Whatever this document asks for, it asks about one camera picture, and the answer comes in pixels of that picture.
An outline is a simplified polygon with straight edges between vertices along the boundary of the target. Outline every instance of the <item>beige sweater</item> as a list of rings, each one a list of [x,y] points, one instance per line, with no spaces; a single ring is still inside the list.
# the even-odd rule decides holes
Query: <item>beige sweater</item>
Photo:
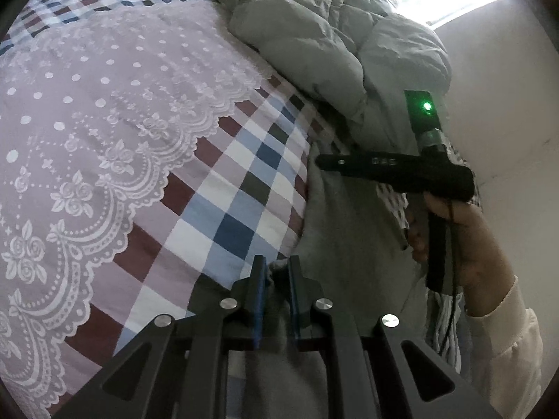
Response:
[[[472,384],[504,419],[523,419],[541,395],[542,338],[526,309],[518,278],[497,309],[468,317]]]

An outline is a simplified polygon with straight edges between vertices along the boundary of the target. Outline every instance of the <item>triangular cutout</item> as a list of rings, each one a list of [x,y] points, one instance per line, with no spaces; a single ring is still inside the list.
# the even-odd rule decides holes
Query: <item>triangular cutout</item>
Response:
[[[107,394],[122,400],[132,400],[151,349],[152,346],[148,343],[139,347],[118,369],[116,369],[111,377],[105,381],[103,390]]]
[[[402,349],[421,400],[429,402],[455,389],[452,380],[412,342],[409,340],[402,342]]]

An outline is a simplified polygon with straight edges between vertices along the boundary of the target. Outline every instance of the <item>sleeve cuff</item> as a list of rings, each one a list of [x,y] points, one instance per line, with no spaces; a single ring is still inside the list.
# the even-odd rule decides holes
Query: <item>sleeve cuff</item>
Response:
[[[468,316],[473,352],[489,358],[503,353],[519,340],[525,319],[526,306],[515,276],[514,285],[493,312],[484,317]]]

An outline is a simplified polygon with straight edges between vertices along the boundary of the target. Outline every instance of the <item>bed sheet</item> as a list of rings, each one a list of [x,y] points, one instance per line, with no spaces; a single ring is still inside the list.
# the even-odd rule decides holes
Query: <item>bed sheet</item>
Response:
[[[209,0],[31,0],[2,44],[0,375],[28,417],[297,242],[330,129],[224,20]]]

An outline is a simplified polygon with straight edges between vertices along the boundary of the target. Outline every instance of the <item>white polka dot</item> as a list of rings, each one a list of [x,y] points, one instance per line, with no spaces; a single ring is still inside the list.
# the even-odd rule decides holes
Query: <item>white polka dot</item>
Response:
[[[19,155],[20,155],[20,154],[19,154],[15,149],[13,149],[12,151],[10,151],[10,152],[6,155],[6,160],[7,160],[9,163],[13,163],[13,162],[17,161],[17,157],[18,157]]]

